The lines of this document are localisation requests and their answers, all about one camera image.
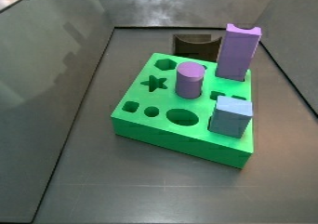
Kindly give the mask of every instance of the circular hole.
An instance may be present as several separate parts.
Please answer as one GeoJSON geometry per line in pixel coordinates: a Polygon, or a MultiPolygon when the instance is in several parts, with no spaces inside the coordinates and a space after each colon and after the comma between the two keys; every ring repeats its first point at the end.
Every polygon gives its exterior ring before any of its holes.
{"type": "Polygon", "coordinates": [[[189,126],[199,123],[197,115],[185,109],[168,110],[167,119],[176,125],[189,126]]]}
{"type": "Polygon", "coordinates": [[[159,109],[156,107],[148,107],[145,110],[144,110],[144,114],[148,116],[148,117],[155,117],[159,115],[159,109]]]}

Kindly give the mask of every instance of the purple rectangular block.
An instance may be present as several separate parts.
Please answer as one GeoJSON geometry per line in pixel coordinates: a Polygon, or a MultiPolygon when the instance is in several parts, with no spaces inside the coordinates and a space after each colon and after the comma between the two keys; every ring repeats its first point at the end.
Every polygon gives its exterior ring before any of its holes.
{"type": "Polygon", "coordinates": [[[260,35],[259,27],[244,30],[227,24],[215,74],[217,77],[243,81],[260,35]]]}

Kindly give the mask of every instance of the shape sorter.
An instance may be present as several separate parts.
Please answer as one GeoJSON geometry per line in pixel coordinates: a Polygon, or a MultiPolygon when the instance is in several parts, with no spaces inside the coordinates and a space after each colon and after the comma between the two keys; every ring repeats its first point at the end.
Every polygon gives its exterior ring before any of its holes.
{"type": "Polygon", "coordinates": [[[251,71],[240,82],[216,77],[215,70],[213,62],[153,53],[110,115],[114,133],[243,168],[253,153],[252,119],[240,138],[208,128],[217,97],[251,101],[251,71]],[[201,94],[195,99],[175,92],[176,67],[184,62],[204,67],[201,94]]]}

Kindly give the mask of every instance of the gray floor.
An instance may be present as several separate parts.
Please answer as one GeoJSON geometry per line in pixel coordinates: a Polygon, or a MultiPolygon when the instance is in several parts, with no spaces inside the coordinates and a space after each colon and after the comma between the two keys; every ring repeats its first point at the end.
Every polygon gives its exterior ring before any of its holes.
{"type": "Polygon", "coordinates": [[[243,170],[114,135],[110,112],[173,33],[223,31],[114,30],[34,223],[316,222],[316,118],[261,46],[243,170]]]}

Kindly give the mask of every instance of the oval hole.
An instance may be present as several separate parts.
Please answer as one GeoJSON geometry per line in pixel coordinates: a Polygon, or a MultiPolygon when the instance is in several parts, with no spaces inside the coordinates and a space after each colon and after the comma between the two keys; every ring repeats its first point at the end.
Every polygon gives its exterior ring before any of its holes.
{"type": "Polygon", "coordinates": [[[167,119],[176,125],[189,126],[199,123],[197,115],[185,109],[168,110],[167,119]]]}

